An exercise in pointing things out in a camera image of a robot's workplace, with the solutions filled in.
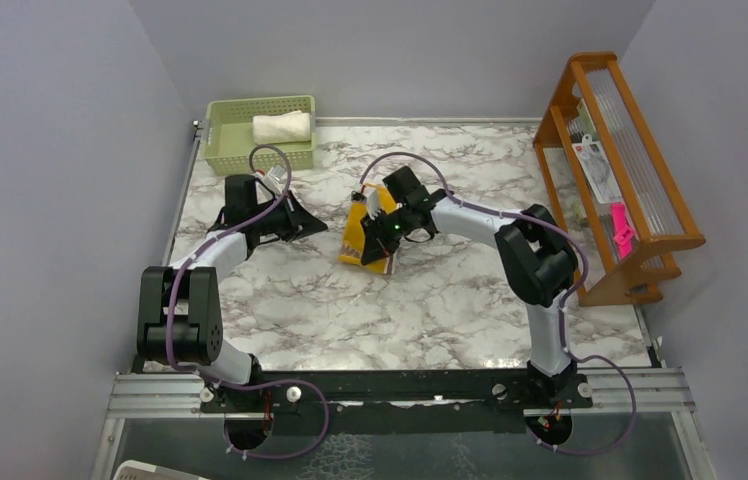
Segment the white towel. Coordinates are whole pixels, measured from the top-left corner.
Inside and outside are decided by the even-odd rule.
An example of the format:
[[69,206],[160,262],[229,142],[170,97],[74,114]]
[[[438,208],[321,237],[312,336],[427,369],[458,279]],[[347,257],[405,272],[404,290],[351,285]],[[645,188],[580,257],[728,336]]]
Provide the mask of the white towel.
[[253,141],[263,143],[307,142],[312,138],[310,116],[300,110],[283,115],[253,117]]

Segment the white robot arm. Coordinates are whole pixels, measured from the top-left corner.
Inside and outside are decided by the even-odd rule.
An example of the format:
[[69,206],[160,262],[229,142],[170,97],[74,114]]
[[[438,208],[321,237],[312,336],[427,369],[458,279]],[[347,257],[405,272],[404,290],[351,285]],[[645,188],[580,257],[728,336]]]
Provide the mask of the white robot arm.
[[[174,358],[180,365],[194,367],[211,378],[238,385],[251,381],[259,363],[224,339],[218,284],[250,258],[257,246],[266,243],[267,238],[269,242],[290,242],[327,229],[327,225],[307,212],[291,192],[279,208],[265,215],[273,199],[258,202],[259,184],[269,194],[279,194],[276,185],[262,175],[228,176],[224,182],[225,205],[204,243],[167,267],[149,267],[144,271],[136,342],[141,357],[168,364],[167,305],[178,270],[191,260],[177,289],[177,304],[183,308],[177,309],[174,315]],[[258,222],[232,233],[228,231],[259,214],[265,216]],[[213,237],[217,240],[208,248],[204,247]]]
[[[400,168],[383,182],[400,207],[363,219],[362,263],[391,255],[400,239],[417,229],[431,236],[439,232],[459,235],[495,248],[510,287],[526,304],[532,347],[528,368],[548,378],[573,374],[574,364],[563,350],[565,332],[560,332],[558,316],[559,298],[571,287],[577,268],[577,257],[568,242],[525,220],[463,207],[444,190],[429,193],[409,167]],[[555,225],[550,212],[540,205],[519,213]]]

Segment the orange wooden rack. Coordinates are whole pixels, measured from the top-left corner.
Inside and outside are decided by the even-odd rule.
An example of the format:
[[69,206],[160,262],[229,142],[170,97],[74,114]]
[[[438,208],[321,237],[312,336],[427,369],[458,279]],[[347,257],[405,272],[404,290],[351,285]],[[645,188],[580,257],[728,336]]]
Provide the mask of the orange wooden rack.
[[[601,206],[593,197],[572,146],[572,137],[583,133],[577,111],[581,98],[637,234],[632,252],[624,258],[613,241],[611,219],[600,212]],[[661,300],[658,284],[681,274],[672,252],[699,247],[705,240],[614,53],[578,53],[569,59],[542,118],[534,147],[554,217],[562,228],[571,231],[570,227],[577,226],[573,224],[576,220],[571,202],[581,202],[581,215],[585,213],[588,229],[579,233],[588,242],[594,241],[601,263],[598,267],[603,267],[602,275],[600,268],[596,269],[597,278],[590,274],[594,280],[580,288],[580,304],[645,304]],[[571,187],[572,195],[561,202],[564,195],[558,186],[566,185]]]

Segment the package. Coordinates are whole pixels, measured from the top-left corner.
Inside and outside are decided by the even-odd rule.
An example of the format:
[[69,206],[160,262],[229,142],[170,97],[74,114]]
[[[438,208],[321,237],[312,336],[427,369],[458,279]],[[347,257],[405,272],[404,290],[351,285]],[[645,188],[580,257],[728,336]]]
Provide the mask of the package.
[[[397,208],[397,203],[389,194],[386,187],[382,185],[365,184],[361,191],[351,197],[350,211],[348,212],[348,221],[345,226],[345,233],[342,237],[342,247],[339,250],[339,261],[351,265],[362,266],[362,249],[365,246],[365,232],[362,231],[360,223],[368,213],[368,197],[372,194],[379,194],[379,207],[386,213],[392,213]],[[374,273],[386,275],[392,273],[395,265],[395,256],[377,260],[365,265],[366,268]]]
[[586,107],[586,102],[581,98],[577,103],[577,114],[580,116],[580,122],[583,124],[583,132],[592,136],[595,141],[600,140],[595,124],[592,122],[592,115]]

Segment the pink object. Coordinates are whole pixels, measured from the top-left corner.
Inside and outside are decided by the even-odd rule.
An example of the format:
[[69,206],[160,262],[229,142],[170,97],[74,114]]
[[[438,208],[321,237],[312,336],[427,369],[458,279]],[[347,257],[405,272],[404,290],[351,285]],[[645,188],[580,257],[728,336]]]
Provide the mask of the pink object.
[[627,223],[627,208],[623,203],[613,203],[610,208],[615,229],[613,240],[618,245],[619,255],[624,258],[633,251],[633,237],[636,236],[636,231]]

